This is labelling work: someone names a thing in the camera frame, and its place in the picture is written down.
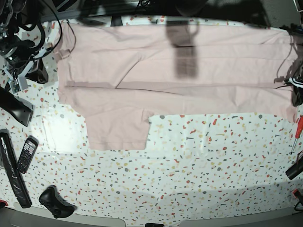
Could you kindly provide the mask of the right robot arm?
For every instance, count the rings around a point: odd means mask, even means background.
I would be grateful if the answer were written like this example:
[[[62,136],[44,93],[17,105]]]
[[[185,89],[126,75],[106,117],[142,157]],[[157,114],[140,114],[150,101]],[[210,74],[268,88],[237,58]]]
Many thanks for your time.
[[[13,79],[29,64],[25,78],[39,84],[48,82],[48,74],[42,63],[46,34],[41,23],[42,3],[39,0],[2,0],[0,2],[0,56],[4,59],[7,73]],[[20,30],[40,32],[40,41],[20,39]]]

